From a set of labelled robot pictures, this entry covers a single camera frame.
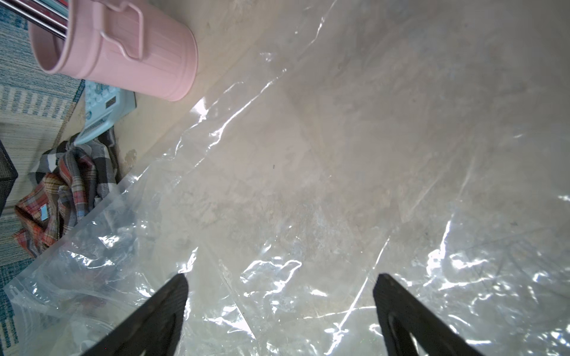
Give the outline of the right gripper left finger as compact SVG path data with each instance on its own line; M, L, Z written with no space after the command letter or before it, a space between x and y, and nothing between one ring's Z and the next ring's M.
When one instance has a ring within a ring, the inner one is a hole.
M186 277L176 274L86 354L173 356L182 334L188 294Z

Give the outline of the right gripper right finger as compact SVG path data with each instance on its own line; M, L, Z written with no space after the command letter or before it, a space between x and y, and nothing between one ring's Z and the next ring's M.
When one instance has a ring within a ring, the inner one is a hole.
M480 354L391 275L378 276L373 299L389 356L417 355L415 344L428 355Z

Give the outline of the red plaid shirt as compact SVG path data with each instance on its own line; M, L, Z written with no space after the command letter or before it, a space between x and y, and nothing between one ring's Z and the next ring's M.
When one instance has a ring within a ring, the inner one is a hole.
M15 206L22 229L13 235L32 258L38 258L67 234L93 208L96 165L82 150L68 151Z

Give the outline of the clear plastic vacuum bag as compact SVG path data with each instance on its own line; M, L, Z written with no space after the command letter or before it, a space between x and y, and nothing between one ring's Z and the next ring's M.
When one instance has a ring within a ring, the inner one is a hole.
M389 274L484 355L569 353L569 3L291 1L7 286L81 355L168 280L178 355L385 355Z

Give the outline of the black white checked shirt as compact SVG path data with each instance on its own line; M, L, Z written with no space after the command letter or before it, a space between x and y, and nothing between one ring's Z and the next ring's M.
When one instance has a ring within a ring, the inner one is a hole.
M39 161L27 174L29 181L33 185L38 185L47 173L59 174L57 163L67 153L72 154L72 158L79 163L82 156L89 158L89 163L94 164L94 182L89 182L88 192L94 193L94 204L98 204L109 193L117 187L118 163L115 154L116 137L114 129L109 129L91 141L76 145L75 139L78 134L69 140L61 142L55 148L44 152Z

